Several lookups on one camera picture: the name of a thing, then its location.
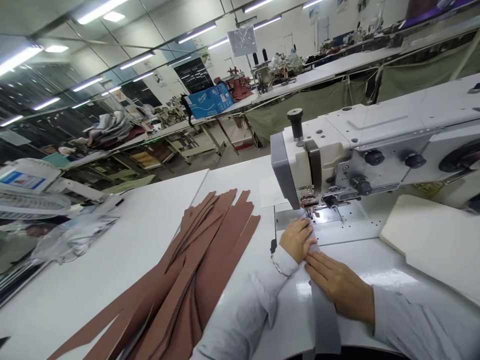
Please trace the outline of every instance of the fluorescent light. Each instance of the fluorescent light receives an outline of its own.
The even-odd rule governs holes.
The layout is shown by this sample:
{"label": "fluorescent light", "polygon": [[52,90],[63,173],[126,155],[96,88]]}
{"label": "fluorescent light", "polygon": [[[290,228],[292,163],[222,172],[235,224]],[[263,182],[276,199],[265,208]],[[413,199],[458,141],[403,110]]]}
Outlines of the fluorescent light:
{"label": "fluorescent light", "polygon": [[102,96],[111,94],[111,93],[113,93],[114,91],[117,91],[117,90],[119,90],[119,89],[121,89],[121,88],[122,88],[121,86],[114,87],[114,88],[112,88],[112,89],[110,89],[110,90],[105,91],[105,92],[102,94]]}
{"label": "fluorescent light", "polygon": [[173,66],[173,65],[180,64],[181,62],[183,62],[183,61],[185,61],[185,60],[188,60],[188,59],[190,59],[190,58],[191,58],[191,56],[189,56],[189,57],[186,57],[186,58],[184,58],[184,59],[182,59],[182,60],[180,60],[180,61],[174,62],[173,64],[171,64],[171,65],[168,65],[168,66],[170,66],[170,67],[171,67],[171,66]]}
{"label": "fluorescent light", "polygon": [[95,10],[89,12],[87,15],[81,17],[78,19],[78,23],[81,25],[88,24],[92,22],[95,19],[98,19],[99,17],[111,12],[113,9],[115,9],[117,6],[126,3],[128,0],[110,0],[104,3],[103,5],[97,7]]}
{"label": "fluorescent light", "polygon": [[116,23],[116,22],[119,22],[122,19],[125,19],[125,15],[123,15],[121,13],[118,13],[118,12],[115,12],[115,11],[111,11],[108,14],[106,14],[103,18],[105,20]]}
{"label": "fluorescent light", "polygon": [[267,26],[268,24],[274,23],[274,22],[276,22],[277,20],[280,20],[281,18],[282,18],[281,16],[276,17],[276,18],[274,18],[274,19],[272,19],[272,20],[270,20],[270,21],[267,21],[267,22],[264,22],[264,23],[262,23],[262,24],[260,24],[260,25],[254,26],[253,29],[254,29],[254,30],[257,30],[257,29],[263,28],[264,26]]}
{"label": "fluorescent light", "polygon": [[88,88],[90,85],[93,85],[93,84],[96,84],[100,81],[102,81],[104,78],[103,77],[97,77],[97,78],[94,78],[93,80],[87,82],[87,83],[84,83],[83,85],[80,85],[79,87],[76,87],[73,89],[74,92],[79,92],[80,90],[83,90],[85,88]]}
{"label": "fluorescent light", "polygon": [[192,35],[188,35],[188,34],[187,34],[188,37],[180,40],[178,43],[179,43],[179,44],[183,44],[184,42],[186,42],[186,41],[188,41],[188,40],[190,40],[190,39],[196,38],[197,36],[202,35],[203,33],[206,33],[207,31],[210,31],[210,30],[212,30],[212,29],[215,29],[216,27],[217,27],[217,25],[213,24],[212,26],[207,27],[206,29],[203,29],[203,30],[201,30],[201,31],[199,31],[199,32],[195,32],[195,33],[193,33]]}
{"label": "fluorescent light", "polygon": [[85,105],[85,104],[88,104],[89,102],[91,102],[92,100],[88,99],[87,101],[84,101],[82,103],[79,103],[78,105],[75,105],[72,107],[72,109],[76,109],[76,108],[79,108],[81,107],[82,105]]}
{"label": "fluorescent light", "polygon": [[253,6],[251,6],[251,7],[246,8],[245,10],[243,10],[243,12],[244,12],[245,14],[246,14],[246,13],[249,13],[249,12],[255,10],[255,9],[258,9],[259,7],[261,7],[261,6],[263,6],[263,5],[266,5],[266,4],[268,4],[268,3],[271,3],[272,1],[273,1],[273,0],[264,0],[264,1],[262,1],[262,2],[259,2],[259,3],[256,4],[256,5],[253,5]]}
{"label": "fluorescent light", "polygon": [[146,73],[146,74],[144,74],[144,75],[142,75],[142,76],[139,76],[139,77],[137,77],[136,79],[134,79],[133,82],[136,83],[137,81],[140,81],[140,80],[142,80],[142,79],[145,79],[146,77],[149,77],[150,75],[153,75],[153,74],[154,74],[153,71],[152,71],[152,72],[149,72],[149,73]]}
{"label": "fluorescent light", "polygon": [[47,47],[45,51],[47,53],[63,53],[65,50],[68,50],[68,46],[63,46],[63,45],[52,45],[50,47]]}
{"label": "fluorescent light", "polygon": [[14,123],[18,120],[20,120],[21,118],[23,118],[24,116],[23,115],[18,115],[18,116],[15,116],[13,119],[10,119],[8,121],[5,121],[3,124],[1,124],[0,126],[4,127],[4,126],[7,126],[7,125],[10,125],[11,123]]}
{"label": "fluorescent light", "polygon": [[228,37],[227,37],[227,38],[224,39],[224,40],[220,40],[219,42],[214,43],[213,45],[210,45],[207,49],[208,49],[208,50],[211,50],[211,49],[214,49],[214,48],[216,48],[216,47],[219,47],[220,45],[223,45],[223,44],[226,44],[226,43],[229,43],[229,42],[230,42],[230,41],[229,41],[229,39],[228,39]]}
{"label": "fluorescent light", "polygon": [[309,3],[305,4],[305,5],[303,5],[303,8],[304,8],[304,9],[309,8],[309,7],[311,7],[312,5],[318,4],[318,3],[322,2],[322,1],[323,1],[323,0],[315,0],[315,1],[309,2]]}
{"label": "fluorescent light", "polygon": [[0,64],[0,76],[6,74],[10,70],[16,68],[17,66],[23,64],[27,60],[33,58],[38,53],[41,53],[44,50],[41,46],[29,46],[23,51],[19,52],[17,55],[9,58],[7,61]]}
{"label": "fluorescent light", "polygon": [[129,68],[129,67],[131,67],[131,66],[133,66],[133,65],[135,65],[135,64],[141,63],[143,60],[146,60],[146,59],[148,59],[148,58],[151,58],[153,55],[154,55],[154,54],[152,54],[152,53],[150,52],[150,53],[148,53],[147,55],[144,55],[144,56],[142,56],[142,57],[139,57],[139,58],[136,59],[136,60],[133,60],[133,61],[131,61],[131,62],[126,63],[125,65],[121,66],[120,69],[121,69],[121,70],[125,70],[126,68]]}
{"label": "fluorescent light", "polygon": [[54,97],[53,99],[50,99],[47,102],[44,102],[38,105],[37,107],[34,107],[33,110],[40,110],[40,109],[46,108],[47,106],[52,105],[53,103],[56,103],[58,100],[60,100],[59,97]]}

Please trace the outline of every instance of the metal bracelet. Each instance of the metal bracelet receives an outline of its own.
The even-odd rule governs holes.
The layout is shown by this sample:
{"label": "metal bracelet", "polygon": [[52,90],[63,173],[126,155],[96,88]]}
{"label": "metal bracelet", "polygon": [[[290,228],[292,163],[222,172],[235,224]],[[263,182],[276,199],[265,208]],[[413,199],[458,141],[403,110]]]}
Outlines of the metal bracelet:
{"label": "metal bracelet", "polygon": [[270,255],[270,259],[271,259],[271,262],[273,263],[273,265],[275,265],[275,267],[276,267],[276,269],[278,270],[278,272],[279,272],[280,274],[282,274],[284,277],[286,277],[287,279],[289,279],[289,278],[293,275],[293,273],[291,273],[290,275],[287,275],[286,273],[282,272],[282,270],[280,270],[279,265],[278,265],[278,264],[275,262],[275,260],[274,260],[274,254]]}

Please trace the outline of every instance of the hand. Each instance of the hand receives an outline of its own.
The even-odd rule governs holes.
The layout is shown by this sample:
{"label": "hand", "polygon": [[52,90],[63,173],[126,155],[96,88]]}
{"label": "hand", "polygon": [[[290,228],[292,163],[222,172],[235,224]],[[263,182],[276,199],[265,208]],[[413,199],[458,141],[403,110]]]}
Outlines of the hand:
{"label": "hand", "polygon": [[309,226],[310,220],[304,218],[292,222],[281,235],[280,246],[300,264],[307,256],[309,247],[317,242],[316,239],[309,237],[314,230]]}
{"label": "hand", "polygon": [[335,303],[336,310],[352,320],[375,325],[374,289],[347,265],[324,253],[309,252],[306,272]]}

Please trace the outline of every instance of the blue box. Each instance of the blue box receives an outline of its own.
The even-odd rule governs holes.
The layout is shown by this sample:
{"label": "blue box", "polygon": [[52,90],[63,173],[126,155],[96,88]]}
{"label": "blue box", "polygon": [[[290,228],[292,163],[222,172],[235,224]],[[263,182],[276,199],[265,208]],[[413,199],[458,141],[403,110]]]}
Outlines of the blue box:
{"label": "blue box", "polygon": [[186,101],[195,119],[218,115],[234,104],[224,84],[188,95]]}

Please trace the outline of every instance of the plastic bag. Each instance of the plastic bag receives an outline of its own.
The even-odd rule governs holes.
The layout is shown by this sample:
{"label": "plastic bag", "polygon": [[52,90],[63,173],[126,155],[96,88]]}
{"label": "plastic bag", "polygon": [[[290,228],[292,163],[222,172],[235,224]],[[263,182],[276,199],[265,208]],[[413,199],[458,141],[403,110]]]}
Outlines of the plastic bag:
{"label": "plastic bag", "polygon": [[92,244],[105,233],[118,217],[86,214],[58,225],[45,235],[31,254],[41,262],[67,263],[84,255]]}

